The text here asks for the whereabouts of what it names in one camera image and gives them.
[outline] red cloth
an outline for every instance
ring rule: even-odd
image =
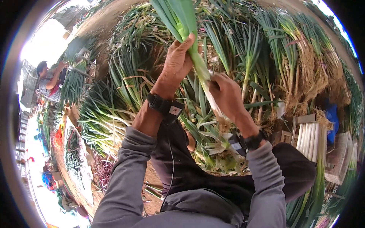
[[[61,80],[57,81],[56,85],[51,89],[51,93],[49,94],[49,96],[52,96],[53,94],[55,94],[57,92],[60,82],[61,82]]]

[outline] gray jacket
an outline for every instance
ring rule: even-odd
[[[156,138],[127,127],[119,161],[111,175],[108,190],[95,213],[92,227],[156,228],[234,228],[241,227],[243,214],[229,200],[205,189],[167,196],[166,203],[182,210],[169,210],[156,216],[141,216],[141,191],[151,150]],[[247,154],[255,183],[248,228],[285,228],[284,177],[267,142]]]

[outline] striped shirt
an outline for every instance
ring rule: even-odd
[[[61,100],[61,89],[58,88],[55,93],[51,94],[51,89],[46,89],[47,83],[53,78],[52,71],[49,70],[44,78],[39,80],[39,91],[50,101],[59,102]]]

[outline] black cable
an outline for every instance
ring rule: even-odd
[[[171,186],[172,186],[172,180],[174,179],[174,172],[175,172],[175,161],[174,161],[174,156],[172,154],[172,149],[171,149],[171,143],[170,143],[170,137],[169,137],[169,134],[167,136],[167,140],[169,142],[169,147],[170,147],[170,152],[171,152],[171,158],[172,158],[172,175],[171,175],[171,182],[170,182],[170,187],[169,187],[169,190],[167,190],[167,193],[166,193],[166,196],[164,198],[164,200],[162,201],[162,205],[161,205],[161,208],[160,208],[160,212],[162,210],[162,207],[164,206],[164,203],[165,203],[165,200],[166,200],[166,197],[169,195],[169,192],[170,192],[170,189],[171,189]]]

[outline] black pants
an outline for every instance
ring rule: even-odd
[[[161,124],[157,134],[157,146],[151,154],[151,162],[163,185],[163,195],[170,187],[173,168],[169,141],[175,161],[169,194],[201,188],[211,189],[248,214],[255,192],[252,175],[215,177],[203,171],[191,157],[187,148],[187,135],[178,121],[171,126]],[[283,192],[286,202],[292,201],[313,185],[316,169],[312,162],[290,144],[279,143],[273,147],[272,152],[285,177]]]

